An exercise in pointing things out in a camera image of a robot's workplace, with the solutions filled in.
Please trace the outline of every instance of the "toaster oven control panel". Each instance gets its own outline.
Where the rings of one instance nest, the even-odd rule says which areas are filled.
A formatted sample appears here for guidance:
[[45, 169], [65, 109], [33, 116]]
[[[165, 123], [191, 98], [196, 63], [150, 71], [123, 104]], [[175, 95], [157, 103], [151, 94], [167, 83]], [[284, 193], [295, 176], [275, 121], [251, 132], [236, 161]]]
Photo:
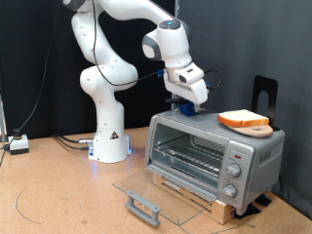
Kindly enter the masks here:
[[225, 163], [220, 181], [219, 196], [223, 202], [240, 207], [245, 189], [250, 157], [242, 152], [230, 149], [224, 155]]

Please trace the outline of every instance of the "power cord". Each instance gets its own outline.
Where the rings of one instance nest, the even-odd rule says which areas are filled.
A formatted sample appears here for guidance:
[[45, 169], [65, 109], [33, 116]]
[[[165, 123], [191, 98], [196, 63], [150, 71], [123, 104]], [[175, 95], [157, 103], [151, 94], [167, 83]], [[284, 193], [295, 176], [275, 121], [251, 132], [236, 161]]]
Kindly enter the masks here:
[[54, 133], [54, 134], [52, 135], [52, 137], [60, 137], [60, 138], [66, 140], [66, 141], [68, 141], [68, 142], [70, 142], [70, 143], [79, 143], [79, 140], [76, 140], [76, 139], [69, 139], [69, 138], [66, 138], [65, 136], [62, 136], [62, 135], [58, 134], [58, 133]]
[[30, 113], [30, 115], [28, 116], [28, 118], [25, 120], [25, 122], [21, 125], [21, 127], [19, 128], [19, 130], [17, 131], [17, 133], [13, 136], [13, 138], [11, 139], [9, 145], [6, 146], [6, 147], [4, 147], [5, 150], [4, 150], [4, 152], [3, 152], [3, 154], [2, 154], [2, 157], [1, 157], [0, 168], [1, 168], [1, 166], [2, 166], [2, 162], [3, 162], [4, 155], [5, 155], [6, 152], [9, 150], [10, 145], [12, 144], [13, 140], [15, 140], [16, 136], [20, 133], [21, 129], [25, 126], [25, 124], [29, 121], [29, 119], [32, 117], [33, 113], [34, 113], [35, 110], [37, 109], [37, 106], [38, 106], [40, 97], [41, 97], [41, 95], [42, 95], [44, 83], [45, 83], [45, 80], [46, 80], [48, 58], [49, 58], [49, 56], [50, 56], [50, 52], [51, 52], [51, 48], [52, 48], [53, 36], [54, 36], [54, 34], [55, 34], [55, 31], [56, 31], [56, 24], [57, 24], [57, 19], [58, 19], [58, 14], [59, 14], [59, 8], [60, 8], [61, 5], [62, 5], [62, 2], [59, 3], [58, 8], [57, 8], [57, 11], [56, 11], [56, 14], [55, 14], [55, 18], [54, 18], [53, 29], [52, 29], [52, 34], [51, 34], [51, 40], [50, 40], [49, 50], [48, 50], [48, 53], [47, 53], [47, 56], [46, 56], [46, 60], [45, 60], [45, 70], [44, 70], [44, 74], [43, 74], [43, 79], [42, 79], [42, 84], [41, 84], [41, 88], [40, 88], [40, 92], [39, 92], [38, 99], [37, 99], [37, 101], [36, 101], [36, 104], [35, 104], [35, 106], [34, 106], [32, 112]]
[[65, 143], [63, 140], [61, 140], [58, 136], [52, 135], [52, 137], [55, 137], [56, 139], [58, 139], [61, 143], [63, 143], [64, 145], [66, 145], [69, 148], [72, 149], [78, 149], [78, 150], [89, 150], [89, 147], [81, 147], [81, 148], [77, 148], [77, 147], [73, 147], [67, 143]]
[[95, 62], [96, 62], [96, 66], [97, 66], [97, 70], [99, 71], [100, 75], [107, 81], [108, 84], [112, 85], [112, 86], [125, 86], [125, 85], [130, 85], [130, 84], [133, 84], [135, 82], [138, 82], [138, 81], [141, 81], [145, 78], [148, 78], [152, 75], [156, 75], [156, 74], [159, 74], [159, 72], [153, 72], [147, 76], [144, 76], [142, 78], [139, 78], [135, 81], [132, 81], [132, 82], [128, 82], [128, 83], [125, 83], [125, 84], [121, 84], [121, 85], [116, 85], [116, 84], [113, 84], [111, 83], [105, 76], [104, 74], [101, 72], [101, 70], [99, 69], [99, 66], [98, 66], [98, 60], [97, 60], [97, 56], [96, 56], [96, 45], [97, 45], [97, 15], [96, 15], [96, 6], [95, 6], [95, 0], [92, 0], [92, 4], [93, 4], [93, 8], [94, 8], [94, 18], [95, 18], [95, 44], [94, 44], [94, 49], [93, 49], [93, 52], [94, 52], [94, 58], [95, 58]]
[[221, 73], [218, 71], [218, 70], [208, 70], [208, 71], [205, 71], [204, 73], [205, 74], [207, 74], [207, 73], [210, 73], [210, 72], [216, 72], [217, 74], [218, 74], [218, 76], [219, 76], [219, 82], [217, 83], [217, 85], [215, 86], [215, 87], [213, 87], [213, 88], [211, 88], [209, 85], [207, 86], [207, 89], [209, 89], [209, 90], [216, 90], [220, 85], [221, 85], [221, 83], [222, 83], [222, 75], [221, 75]]

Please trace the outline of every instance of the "control knob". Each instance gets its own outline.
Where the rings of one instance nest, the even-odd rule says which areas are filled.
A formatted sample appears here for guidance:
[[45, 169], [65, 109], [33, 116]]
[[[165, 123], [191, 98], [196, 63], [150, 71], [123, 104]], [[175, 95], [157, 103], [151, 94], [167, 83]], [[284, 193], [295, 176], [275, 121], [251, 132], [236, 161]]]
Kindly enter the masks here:
[[237, 195], [237, 190], [236, 190], [236, 187], [234, 187], [232, 184], [227, 184], [223, 188], [222, 193], [231, 198], [235, 198]]
[[231, 164], [226, 168], [232, 176], [237, 177], [241, 174], [241, 168], [237, 164]]

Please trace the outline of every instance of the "toaster oven handle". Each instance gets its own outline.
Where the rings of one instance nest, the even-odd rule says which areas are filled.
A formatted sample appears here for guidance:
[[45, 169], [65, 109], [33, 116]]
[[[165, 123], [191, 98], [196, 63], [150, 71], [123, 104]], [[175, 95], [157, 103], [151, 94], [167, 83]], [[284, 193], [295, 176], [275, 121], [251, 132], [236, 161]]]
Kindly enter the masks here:
[[[126, 207], [135, 215], [139, 216], [143, 220], [147, 221], [148, 223], [159, 226], [161, 221], [158, 220], [159, 212], [162, 211], [162, 209], [151, 202], [147, 201], [146, 199], [142, 198], [141, 196], [137, 195], [134, 191], [127, 192], [127, 195], [129, 196], [128, 203], [126, 203]], [[135, 206], [135, 200], [143, 204], [145, 207], [150, 209], [153, 213], [152, 216], [148, 215], [147, 213], [144, 213], [142, 210], [137, 208]]]

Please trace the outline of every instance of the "oven rack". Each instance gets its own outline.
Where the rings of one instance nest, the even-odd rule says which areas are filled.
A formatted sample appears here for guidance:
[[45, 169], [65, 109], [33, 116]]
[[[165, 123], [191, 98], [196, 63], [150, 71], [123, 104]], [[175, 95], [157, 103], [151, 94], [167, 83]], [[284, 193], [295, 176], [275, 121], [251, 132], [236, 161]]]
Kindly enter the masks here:
[[225, 147], [206, 139], [185, 135], [159, 145], [154, 150], [219, 177]]

